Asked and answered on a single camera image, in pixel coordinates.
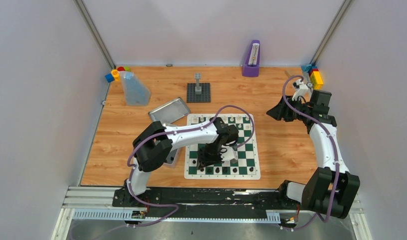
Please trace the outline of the metal tin with black pieces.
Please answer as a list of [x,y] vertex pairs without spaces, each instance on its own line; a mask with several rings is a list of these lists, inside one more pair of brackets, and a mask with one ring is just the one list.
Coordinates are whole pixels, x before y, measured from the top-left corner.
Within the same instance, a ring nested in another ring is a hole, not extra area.
[[164,162],[164,165],[166,167],[169,167],[169,168],[174,168],[176,166],[176,164],[177,164],[178,159],[179,159],[179,155],[180,155],[180,150],[179,149],[172,150],[168,154],[168,156],[167,156],[167,158],[166,158],[166,160]]

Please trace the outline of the green white chess mat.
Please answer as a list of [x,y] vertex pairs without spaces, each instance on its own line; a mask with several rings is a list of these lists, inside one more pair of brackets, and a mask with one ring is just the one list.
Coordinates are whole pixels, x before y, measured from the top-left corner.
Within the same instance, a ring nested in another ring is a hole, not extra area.
[[[222,118],[224,123],[236,126],[238,129],[237,144],[240,147],[235,149],[238,162],[219,163],[198,170],[198,145],[204,144],[186,146],[184,178],[188,180],[259,180],[261,178],[261,168],[258,146],[256,133],[253,131],[253,124],[250,121],[253,117],[248,117],[245,113],[219,114],[218,117]],[[222,174],[222,167],[230,167],[230,174]],[[250,167],[254,167],[254,172],[249,171]],[[206,168],[212,168],[212,174],[207,174]],[[219,173],[215,172],[216,168],[220,169]],[[237,173],[233,172],[233,168],[237,168]]]

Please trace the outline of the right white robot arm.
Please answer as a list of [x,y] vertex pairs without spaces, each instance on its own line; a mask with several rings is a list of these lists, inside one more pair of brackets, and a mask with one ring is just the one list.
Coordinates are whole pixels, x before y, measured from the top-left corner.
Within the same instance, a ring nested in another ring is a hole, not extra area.
[[299,120],[307,128],[315,149],[317,169],[306,184],[285,180],[277,202],[289,209],[296,203],[307,210],[339,219],[347,217],[360,187],[360,179],[350,173],[337,141],[337,122],[329,115],[332,94],[314,90],[306,103],[291,95],[282,98],[266,114],[285,122]]

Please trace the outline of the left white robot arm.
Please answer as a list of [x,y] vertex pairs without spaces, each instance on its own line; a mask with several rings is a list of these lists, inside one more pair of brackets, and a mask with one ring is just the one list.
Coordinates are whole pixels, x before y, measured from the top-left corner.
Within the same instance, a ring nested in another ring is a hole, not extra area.
[[127,160],[132,171],[126,181],[128,191],[125,200],[133,207],[144,202],[151,173],[165,163],[172,151],[203,144],[197,150],[197,167],[203,169],[238,160],[234,147],[238,139],[236,126],[225,123],[220,117],[185,126],[165,126],[160,121],[152,122],[132,143],[133,152]]

